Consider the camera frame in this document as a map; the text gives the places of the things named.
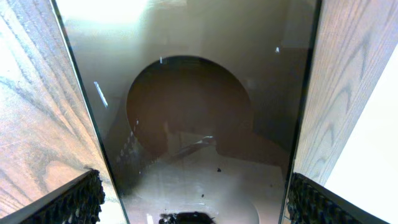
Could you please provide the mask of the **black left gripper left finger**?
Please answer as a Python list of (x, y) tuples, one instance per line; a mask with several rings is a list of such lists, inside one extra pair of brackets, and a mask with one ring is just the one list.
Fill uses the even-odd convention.
[(100, 221), (104, 201), (100, 172), (89, 169), (48, 195), (1, 218), (1, 224), (96, 224)]

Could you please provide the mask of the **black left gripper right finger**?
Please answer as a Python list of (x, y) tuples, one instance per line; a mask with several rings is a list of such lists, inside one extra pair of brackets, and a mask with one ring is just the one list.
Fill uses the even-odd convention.
[(299, 173), (294, 173), (291, 177), (287, 199), (287, 210), (292, 223), (387, 223)]

